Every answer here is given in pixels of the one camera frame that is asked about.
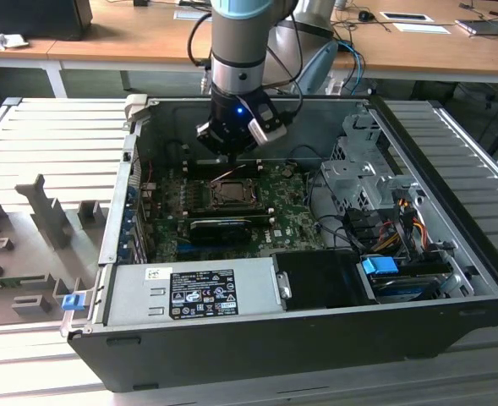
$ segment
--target white paper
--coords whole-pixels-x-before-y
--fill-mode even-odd
[[[6,48],[26,47],[27,45],[29,45],[29,42],[25,42],[23,36],[19,34],[0,34],[1,51],[4,51]]]
[[[425,25],[425,24],[404,24],[393,23],[401,32],[424,32],[425,34],[450,34],[446,28],[440,25]]]

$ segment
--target wooden desk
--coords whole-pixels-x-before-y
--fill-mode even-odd
[[[0,66],[45,69],[55,96],[66,97],[60,72],[63,69],[105,69],[126,71],[197,72],[189,62],[186,46],[194,21],[173,19],[175,7],[151,3],[134,8],[131,1],[109,3],[90,0],[93,22],[83,41],[34,40],[32,47],[0,52]],[[369,7],[379,21],[380,11],[428,14],[436,24],[478,16],[458,7],[459,0],[356,0]],[[488,18],[498,3],[475,3]],[[335,13],[337,19],[357,21],[358,9]],[[356,48],[366,61],[365,77],[405,80],[443,80],[498,83],[498,38],[469,38],[458,26],[447,26],[450,35],[400,32],[386,25],[357,25],[353,32]],[[338,28],[344,38],[348,32]],[[205,57],[211,46],[211,23],[204,23],[194,39],[194,55]],[[336,77],[344,77],[353,66],[352,56],[337,56]]]
[[[0,58],[6,59],[47,59],[47,51],[53,46],[55,40],[29,40],[29,47],[7,48],[0,50]]]
[[[131,1],[90,3],[93,21],[84,40],[57,41],[47,53],[50,59],[190,63],[187,38],[194,21],[173,19],[174,4],[135,8]],[[194,55],[206,57],[210,47],[211,23],[204,23],[194,38]]]
[[[436,25],[453,24],[456,19],[478,19],[472,11],[459,8],[458,0],[357,0],[356,4],[369,7],[380,22],[390,21],[380,11],[427,14]],[[489,15],[490,10],[498,11],[498,3],[494,2],[475,2],[475,6],[487,19],[494,18]],[[358,9],[350,8],[334,13],[333,18],[357,20],[358,13]],[[341,37],[348,39],[348,32],[338,27]],[[397,79],[409,79],[408,76],[419,73],[498,77],[498,38],[469,38],[467,31],[457,25],[445,26],[450,35],[401,32],[394,25],[386,27],[391,32],[382,25],[359,24],[352,33],[356,49],[365,57],[369,77],[385,72],[394,72]],[[352,66],[349,62],[337,58],[335,66],[347,69]]]

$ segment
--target robotic arm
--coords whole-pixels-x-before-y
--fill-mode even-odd
[[[277,111],[262,85],[265,76],[284,85],[299,72],[297,81],[305,83],[302,92],[310,92],[306,84],[314,86],[315,78],[323,82],[337,54],[329,23],[333,1],[211,0],[211,4],[211,115],[197,128],[197,138],[235,162],[238,155],[285,135],[297,114]],[[285,20],[293,15],[300,21]]]

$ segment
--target warning label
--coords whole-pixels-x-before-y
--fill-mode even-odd
[[[170,292],[174,320],[238,314],[233,269],[173,273]]]

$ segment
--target computer case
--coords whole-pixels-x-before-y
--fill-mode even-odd
[[[25,39],[79,41],[92,17],[89,0],[0,0],[0,32]]]

